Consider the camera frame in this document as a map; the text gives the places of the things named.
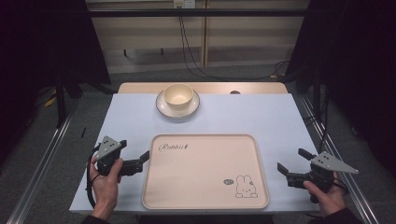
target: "bowl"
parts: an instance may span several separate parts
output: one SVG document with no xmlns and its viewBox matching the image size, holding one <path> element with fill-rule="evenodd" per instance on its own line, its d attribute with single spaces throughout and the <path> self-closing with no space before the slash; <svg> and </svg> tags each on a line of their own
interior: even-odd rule
<svg viewBox="0 0 396 224">
<path fill-rule="evenodd" d="M 170 108 L 183 110 L 189 107 L 194 90 L 189 85 L 175 83 L 165 88 L 163 98 Z"/>
</svg>

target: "rectangular tray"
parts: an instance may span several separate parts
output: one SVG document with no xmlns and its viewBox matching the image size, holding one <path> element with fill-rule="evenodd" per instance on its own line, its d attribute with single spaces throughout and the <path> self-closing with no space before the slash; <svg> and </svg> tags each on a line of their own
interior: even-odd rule
<svg viewBox="0 0 396 224">
<path fill-rule="evenodd" d="M 157 135 L 143 191 L 148 209 L 259 209 L 269 201 L 248 134 Z"/>
</svg>

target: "saucer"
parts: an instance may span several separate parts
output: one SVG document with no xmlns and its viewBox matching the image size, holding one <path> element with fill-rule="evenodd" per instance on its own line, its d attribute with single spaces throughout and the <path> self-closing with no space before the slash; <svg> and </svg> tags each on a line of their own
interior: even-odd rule
<svg viewBox="0 0 396 224">
<path fill-rule="evenodd" d="M 163 91 L 157 96 L 157 109 L 164 114 L 166 117 L 173 119 L 184 119 L 192 115 L 199 106 L 199 95 L 194 91 L 190 105 L 182 110 L 171 109 L 170 106 L 165 102 L 163 97 Z"/>
</svg>

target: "table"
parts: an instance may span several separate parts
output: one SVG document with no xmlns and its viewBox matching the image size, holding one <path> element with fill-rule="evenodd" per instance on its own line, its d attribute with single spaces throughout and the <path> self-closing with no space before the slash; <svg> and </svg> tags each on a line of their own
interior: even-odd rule
<svg viewBox="0 0 396 224">
<path fill-rule="evenodd" d="M 276 170 L 279 161 L 286 164 L 291 172 L 306 173 L 309 162 L 298 156 L 297 149 L 302 147 L 316 153 L 293 98 L 283 84 L 188 83 L 200 95 L 198 111 L 186 119 L 168 119 L 155 109 L 155 99 L 158 92 L 169 84 L 122 84 L 119 94 L 113 96 L 98 142 L 105 135 L 119 141 L 127 140 L 128 147 L 121 152 L 121 156 L 132 160 L 148 150 L 152 138 L 160 133 L 250 134 L 256 139 L 261 153 L 270 202 L 263 209 L 254 210 L 148 210 L 141 199 L 146 165 L 142 174 L 123 178 L 115 212 L 171 215 L 318 211 L 318 206 L 309 201 L 306 190 L 289 188 L 286 178 Z M 242 94 L 229 94 L 231 91 Z M 70 211 L 82 214 L 91 212 L 85 185 L 85 177 L 82 177 Z"/>
</svg>

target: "wire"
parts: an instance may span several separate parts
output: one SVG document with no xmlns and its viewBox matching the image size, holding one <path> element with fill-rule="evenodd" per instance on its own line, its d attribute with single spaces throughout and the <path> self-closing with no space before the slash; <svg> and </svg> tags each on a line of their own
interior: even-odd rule
<svg viewBox="0 0 396 224">
<path fill-rule="evenodd" d="M 305 213 L 305 215 L 308 216 L 308 217 L 315 218 L 315 219 L 322 219 L 323 218 L 323 217 L 320 217 L 320 216 L 315 216 L 315 215 L 311 215 L 311 214 L 307 214 L 307 213 Z"/>
<path fill-rule="evenodd" d="M 327 117 L 327 110 L 328 110 L 328 103 L 329 103 L 329 97 L 327 96 L 326 98 L 325 98 L 325 102 L 323 103 L 323 105 L 322 105 L 322 107 L 321 107 L 321 109 L 320 109 L 320 114 L 319 114 L 319 116 L 321 117 L 321 115 L 323 114 L 323 113 L 325 113 L 326 114 L 326 117 Z M 318 115 L 312 115 L 312 116 L 309 116 L 309 117 L 305 117 L 305 118 L 303 118 L 303 121 L 308 121 L 308 120 L 310 120 L 310 122 L 309 123 L 306 123 L 305 124 L 305 127 L 308 127 L 309 125 L 311 125 L 311 124 L 313 124 L 315 121 L 317 121 L 317 120 L 319 120 L 320 121 L 320 118 L 318 118 Z"/>
<path fill-rule="evenodd" d="M 283 61 L 283 62 L 276 63 L 276 64 L 275 64 L 275 71 L 274 71 L 272 74 L 267 75 L 267 76 L 264 76 L 264 77 L 215 77 L 215 76 L 209 75 L 208 73 L 204 72 L 204 71 L 197 65 L 197 63 L 195 62 L 194 57 L 193 57 L 192 52 L 191 52 L 189 40 L 188 40 L 187 35 L 186 35 L 186 29 L 185 29 L 185 26 L 184 26 L 183 18 L 182 18 L 182 17 L 179 17 L 178 20 L 179 20 L 179 23 L 180 23 L 181 40 L 182 40 L 182 45 L 183 45 L 183 58 L 184 58 L 184 64 L 186 64 L 186 67 L 187 67 L 187 69 L 189 70 L 189 72 L 192 73 L 193 75 L 195 75 L 196 77 L 203 77 L 203 76 L 200 76 L 200 75 L 198 75 L 198 74 L 193 73 L 193 72 L 191 71 L 191 69 L 189 68 L 189 66 L 188 66 L 188 64 L 187 64 L 187 60 L 186 60 L 186 53 L 185 53 L 185 44 L 184 44 L 184 40 L 186 40 L 187 49 L 188 49 L 188 51 L 189 51 L 189 54 L 190 54 L 190 56 L 191 56 L 191 58 L 192 58 L 192 62 L 194 63 L 195 67 L 196 67 L 203 75 L 205 75 L 205 77 L 213 77 L 213 78 L 218 79 L 218 80 L 221 80 L 221 81 L 241 80 L 241 79 L 244 79 L 244 80 L 261 80 L 261 79 L 265 79 L 265 78 L 268 78 L 268 77 L 273 76 L 273 75 L 277 75 L 277 76 L 278 76 L 278 75 L 279 75 L 278 72 L 279 72 L 279 70 L 283 67 L 283 65 L 284 65 L 285 63 L 289 63 L 289 62 L 290 62 L 290 61 Z"/>
<path fill-rule="evenodd" d="M 346 194 L 349 193 L 349 189 L 348 189 L 346 183 L 344 183 L 341 179 L 338 179 L 338 178 L 335 178 L 334 180 L 338 181 L 338 183 L 333 183 L 335 186 L 337 186 L 340 189 L 343 189 L 346 192 Z"/>
<path fill-rule="evenodd" d="M 327 124 L 328 124 L 328 118 L 329 118 L 329 98 L 330 98 L 329 92 L 326 91 L 326 96 L 325 96 L 325 100 L 324 100 L 324 104 L 323 104 L 325 106 L 325 110 L 324 110 L 325 120 L 324 120 L 324 127 L 323 127 L 324 130 L 323 130 L 323 134 L 322 134 L 322 137 L 321 137 L 320 145 L 319 145 L 319 148 L 318 148 L 318 152 L 319 153 L 323 151 L 322 150 L 323 143 L 324 143 L 324 141 L 326 140 L 326 137 L 327 137 Z"/>
<path fill-rule="evenodd" d="M 87 188 L 85 188 L 85 190 L 87 190 L 88 200 L 90 201 L 90 204 L 91 204 L 92 208 L 94 208 L 96 206 L 96 202 L 95 202 L 95 199 L 93 198 L 93 194 L 92 194 L 92 184 L 93 184 L 93 180 L 96 177 L 98 177 L 100 174 L 97 175 L 93 180 L 91 180 L 91 176 L 90 176 L 90 173 L 91 173 L 91 160 L 92 160 L 93 154 L 97 150 L 99 150 L 99 146 L 100 146 L 100 144 L 97 147 L 92 149 L 92 152 L 91 152 L 91 154 L 90 154 L 90 156 L 88 157 L 88 160 L 87 160 Z"/>
<path fill-rule="evenodd" d="M 197 77 L 202 77 L 202 76 L 199 76 L 198 74 L 193 73 L 193 72 L 190 70 L 190 68 L 189 68 L 189 66 L 188 66 L 188 64 L 187 64 L 184 40 L 186 40 L 187 49 L 189 50 L 190 56 L 191 56 L 191 58 L 192 58 L 192 62 L 194 63 L 195 67 L 198 68 L 198 70 L 199 70 L 202 74 L 204 74 L 204 75 L 207 76 L 207 77 L 213 77 L 213 78 L 215 78 L 215 79 L 219 79 L 219 80 L 221 80 L 221 81 L 227 81 L 227 80 L 225 80 L 224 78 L 221 78 L 221 77 L 214 77 L 214 76 L 211 76 L 211 75 L 205 73 L 204 71 L 202 71 L 201 68 L 199 68 L 199 66 L 196 64 L 196 62 L 195 62 L 195 60 L 194 60 L 194 57 L 192 56 L 192 53 L 191 53 L 191 48 L 190 48 L 189 40 L 187 39 L 187 36 L 186 36 L 186 29 L 185 29 L 185 27 L 184 27 L 183 18 L 182 18 L 182 17 L 179 17 L 179 18 L 178 18 L 178 21 L 179 21 L 179 23 L 180 23 L 180 32 L 181 32 L 181 42 L 182 42 L 182 45 L 183 45 L 184 64 L 186 64 L 186 67 L 187 67 L 187 69 L 190 71 L 190 73 L 192 73 L 193 75 L 195 75 L 195 76 L 197 76 Z"/>
</svg>

